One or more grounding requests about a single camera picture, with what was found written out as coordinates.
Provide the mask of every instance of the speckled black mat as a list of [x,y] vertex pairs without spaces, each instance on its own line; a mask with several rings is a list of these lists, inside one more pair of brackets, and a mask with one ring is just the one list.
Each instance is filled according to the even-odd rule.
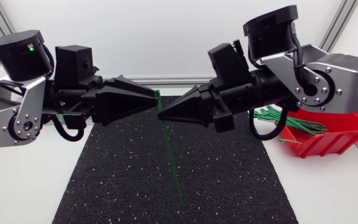
[[167,123],[180,207],[157,112],[94,125],[54,223],[297,223],[244,113],[221,134],[213,125]]

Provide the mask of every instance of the green cable tie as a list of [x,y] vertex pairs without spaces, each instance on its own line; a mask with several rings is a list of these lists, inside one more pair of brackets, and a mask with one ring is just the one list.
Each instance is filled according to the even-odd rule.
[[280,142],[288,141],[288,142],[294,142],[294,143],[302,144],[302,142],[294,141],[294,140],[291,140],[291,139],[283,139],[283,138],[280,138],[280,139],[278,139],[278,140],[279,140]]
[[[162,103],[161,103],[160,90],[154,90],[154,93],[155,93],[155,97],[158,99],[158,111],[161,112],[162,111]],[[172,153],[172,148],[171,148],[171,142],[169,140],[168,128],[167,128],[167,125],[165,124],[165,121],[161,120],[161,123],[162,123],[162,129],[164,131],[165,142],[167,143],[169,160],[172,165],[173,178],[175,179],[175,184],[176,184],[177,190],[178,190],[180,206],[183,207],[183,206],[185,206],[185,203],[183,202],[183,196],[181,194],[181,188],[180,188],[180,183],[179,183],[178,174],[177,174],[177,167],[175,165],[175,161],[173,160],[173,153]]]

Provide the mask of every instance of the red plastic bin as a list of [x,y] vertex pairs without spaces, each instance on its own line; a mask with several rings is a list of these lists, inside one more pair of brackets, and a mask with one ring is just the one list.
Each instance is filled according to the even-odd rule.
[[289,112],[288,115],[293,118],[323,123],[329,130],[326,134],[313,136],[293,127],[286,126],[284,128],[281,135],[285,139],[302,142],[302,144],[287,143],[294,155],[300,156],[303,159],[306,156],[325,156],[328,153],[335,152],[342,154],[358,141],[358,113],[329,114],[299,110],[297,113]]

